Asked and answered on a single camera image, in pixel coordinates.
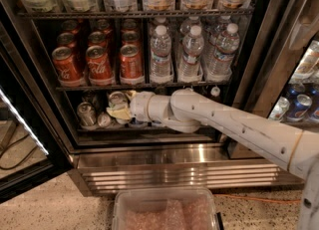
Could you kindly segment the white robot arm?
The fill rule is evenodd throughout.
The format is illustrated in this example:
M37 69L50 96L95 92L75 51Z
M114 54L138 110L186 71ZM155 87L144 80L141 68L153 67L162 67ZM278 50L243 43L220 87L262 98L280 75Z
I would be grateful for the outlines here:
M170 96L136 93L129 113L139 121L159 121L184 133L209 125L303 179L297 229L318 230L319 133L217 103L191 89L177 90Z

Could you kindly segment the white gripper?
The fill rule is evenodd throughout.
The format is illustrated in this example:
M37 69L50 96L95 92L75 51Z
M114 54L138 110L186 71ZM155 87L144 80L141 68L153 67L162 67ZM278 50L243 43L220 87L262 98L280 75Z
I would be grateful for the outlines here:
M138 121L146 122L166 122L171 116L169 96L160 96L151 92L137 93L134 90L125 91L125 95L131 100L130 109L107 108L107 113L110 116L124 120L130 120L134 117Z

